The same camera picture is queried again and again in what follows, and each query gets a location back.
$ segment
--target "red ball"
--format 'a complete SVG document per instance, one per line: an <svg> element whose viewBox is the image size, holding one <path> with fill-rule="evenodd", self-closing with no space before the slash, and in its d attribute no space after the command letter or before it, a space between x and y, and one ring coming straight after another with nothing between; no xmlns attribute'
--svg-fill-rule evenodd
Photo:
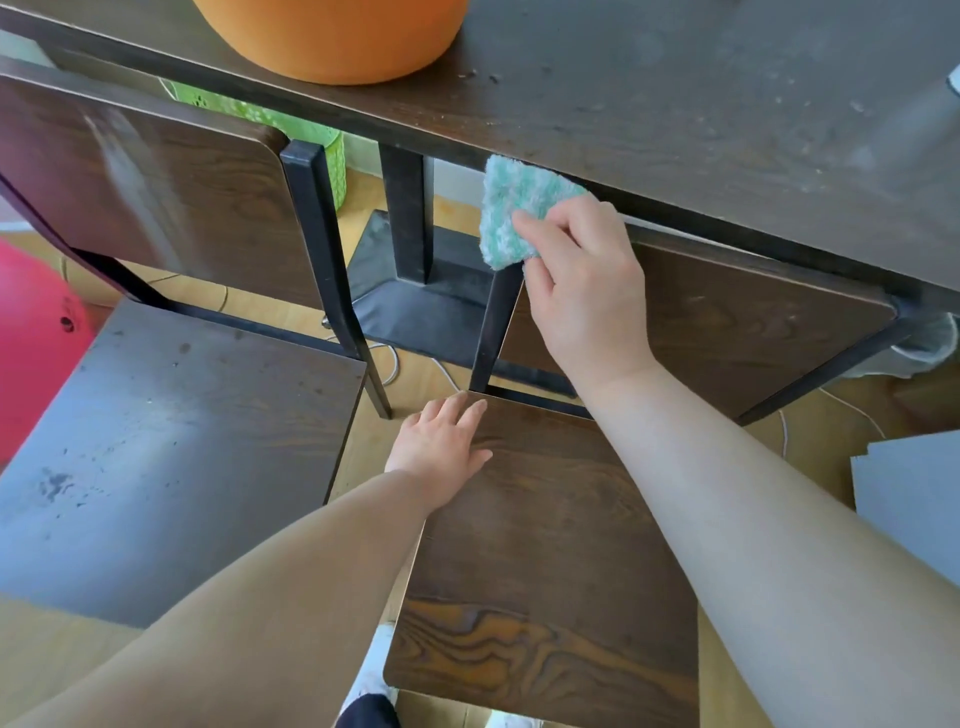
<svg viewBox="0 0 960 728"><path fill-rule="evenodd" d="M0 239L0 468L92 341L84 305L63 279Z"/></svg>

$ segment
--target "orange bowl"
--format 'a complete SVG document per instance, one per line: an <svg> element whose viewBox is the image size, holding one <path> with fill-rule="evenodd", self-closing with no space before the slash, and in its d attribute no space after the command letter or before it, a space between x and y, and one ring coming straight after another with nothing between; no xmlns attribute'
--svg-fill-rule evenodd
<svg viewBox="0 0 960 728"><path fill-rule="evenodd" d="M435 61L469 0L194 0L241 56L317 84L375 84Z"/></svg>

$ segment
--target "dark brown wooden surface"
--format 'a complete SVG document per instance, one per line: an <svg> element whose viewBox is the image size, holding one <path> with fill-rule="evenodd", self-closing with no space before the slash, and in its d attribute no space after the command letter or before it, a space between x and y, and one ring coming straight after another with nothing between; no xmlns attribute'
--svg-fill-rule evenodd
<svg viewBox="0 0 960 728"><path fill-rule="evenodd" d="M0 593L146 627L324 504L364 373L121 301L0 477Z"/></svg>
<svg viewBox="0 0 960 728"><path fill-rule="evenodd" d="M729 417L884 328L896 310L874 288L755 255L630 227L647 284L658 361ZM500 357L563 373L524 288Z"/></svg>
<svg viewBox="0 0 960 728"><path fill-rule="evenodd" d="M323 308L277 130L9 59L0 130L0 174L71 247Z"/></svg>
<svg viewBox="0 0 960 728"><path fill-rule="evenodd" d="M449 161L524 159L719 242L960 290L951 0L477 0L438 62L366 87L258 68L190 0L0 0L0 26Z"/></svg>
<svg viewBox="0 0 960 728"><path fill-rule="evenodd" d="M487 399L493 460L427 521L387 682L581 728L698 725L696 600L613 449Z"/></svg>

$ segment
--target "black pants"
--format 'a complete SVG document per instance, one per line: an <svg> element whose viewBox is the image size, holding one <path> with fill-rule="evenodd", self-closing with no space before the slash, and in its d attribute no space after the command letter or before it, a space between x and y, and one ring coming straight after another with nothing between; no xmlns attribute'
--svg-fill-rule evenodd
<svg viewBox="0 0 960 728"><path fill-rule="evenodd" d="M361 695L337 718L334 728L400 728L400 721L385 695Z"/></svg>

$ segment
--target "mint green sponge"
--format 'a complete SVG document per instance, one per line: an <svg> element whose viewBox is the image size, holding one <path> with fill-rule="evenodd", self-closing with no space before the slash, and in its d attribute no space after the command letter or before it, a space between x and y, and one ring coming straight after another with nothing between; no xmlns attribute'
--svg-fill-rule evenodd
<svg viewBox="0 0 960 728"><path fill-rule="evenodd" d="M536 257L537 251L516 234L510 219L515 209L525 209L541 220L558 202L587 192L579 184L539 167L491 156L483 179L480 214L480 252L494 271Z"/></svg>

